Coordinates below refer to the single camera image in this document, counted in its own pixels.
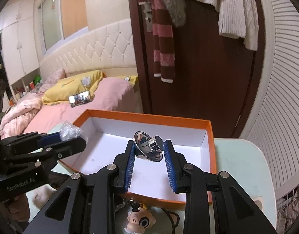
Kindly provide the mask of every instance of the dark brown door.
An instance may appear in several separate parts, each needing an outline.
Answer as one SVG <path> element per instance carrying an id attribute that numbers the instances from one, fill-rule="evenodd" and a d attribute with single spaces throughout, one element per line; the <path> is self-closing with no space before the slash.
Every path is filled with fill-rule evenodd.
<path id="1" fill-rule="evenodd" d="M 263 17 L 262 20 L 259 18 L 261 43 L 258 43 L 260 53 L 257 58 L 258 51 L 246 49 L 243 39 L 219 36 L 219 14 L 213 6 L 196 0 L 185 1 L 187 22 L 181 28 L 174 28 L 175 79 L 169 84 L 154 77 L 153 36 L 142 26 L 146 25 L 144 16 L 143 22 L 141 18 L 139 22 L 144 35 L 139 41 L 146 47 L 143 50 L 145 70 L 138 64 L 136 10 L 132 6 L 133 0 L 130 0 L 140 87 L 147 88 L 147 92 L 141 91 L 143 105 L 147 104 L 153 114 L 208 119 L 215 137 L 238 137 L 250 113 L 261 76 Z M 262 13 L 260 0 L 257 8 L 258 14 Z M 146 96 L 149 96 L 148 103 L 144 100 Z"/>

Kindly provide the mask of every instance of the pink and brown striped scarf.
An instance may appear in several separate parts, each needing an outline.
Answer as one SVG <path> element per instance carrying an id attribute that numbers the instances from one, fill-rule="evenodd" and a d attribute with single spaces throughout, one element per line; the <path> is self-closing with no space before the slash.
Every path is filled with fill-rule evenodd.
<path id="1" fill-rule="evenodd" d="M 174 41 L 170 14 L 163 0 L 138 0 L 139 4 L 151 3 L 154 40 L 154 76 L 163 82 L 174 79 Z"/>

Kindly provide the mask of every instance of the cartoon figurine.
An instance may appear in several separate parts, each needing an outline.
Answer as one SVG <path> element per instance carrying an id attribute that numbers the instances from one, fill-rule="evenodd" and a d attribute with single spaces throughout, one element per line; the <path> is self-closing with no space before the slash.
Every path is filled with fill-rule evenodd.
<path id="1" fill-rule="evenodd" d="M 134 203 L 132 210 L 128 212 L 128 225 L 125 228 L 127 233 L 143 234 L 147 228 L 156 223 L 150 210 L 144 204 Z"/>

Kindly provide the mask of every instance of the light green table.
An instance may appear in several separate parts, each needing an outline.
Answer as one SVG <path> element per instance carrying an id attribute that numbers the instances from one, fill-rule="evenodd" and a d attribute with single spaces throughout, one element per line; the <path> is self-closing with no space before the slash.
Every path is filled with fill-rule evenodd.
<path id="1" fill-rule="evenodd" d="M 59 131 L 60 125 L 49 133 Z M 217 171 L 227 171 L 252 197 L 262 196 L 263 212 L 274 227 L 276 227 L 276 202 L 271 174 L 264 155 L 253 143 L 243 139 L 215 139 Z M 71 174 L 61 164 L 53 171 Z M 211 233 L 215 233 L 212 206 L 210 209 Z M 170 222 L 161 209 L 152 209 L 157 222 L 146 233 L 170 233 Z M 184 211 L 177 211 L 180 215 L 180 224 L 176 228 L 176 234 L 183 233 Z M 116 234 L 122 232 L 127 224 L 127 210 L 122 209 L 116 214 Z"/>

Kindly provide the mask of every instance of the white knit sweater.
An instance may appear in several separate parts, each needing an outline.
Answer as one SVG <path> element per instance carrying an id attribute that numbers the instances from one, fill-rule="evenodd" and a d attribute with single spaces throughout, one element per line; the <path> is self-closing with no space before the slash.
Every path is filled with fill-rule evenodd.
<path id="1" fill-rule="evenodd" d="M 211 4 L 219 12 L 219 35 L 245 38 L 244 45 L 257 50 L 258 13 L 255 0 L 197 0 Z"/>

